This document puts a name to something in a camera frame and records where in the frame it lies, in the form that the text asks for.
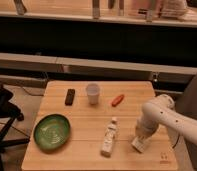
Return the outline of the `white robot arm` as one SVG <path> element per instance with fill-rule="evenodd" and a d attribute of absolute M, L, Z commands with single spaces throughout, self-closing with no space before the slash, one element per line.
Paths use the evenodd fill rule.
<path fill-rule="evenodd" d="M 187 140 L 197 145 L 197 120 L 188 118 L 174 110 L 174 100 L 166 94 L 156 96 L 142 105 L 142 115 L 137 120 L 132 146 L 143 153 L 150 137 L 159 125 L 172 128 Z"/>

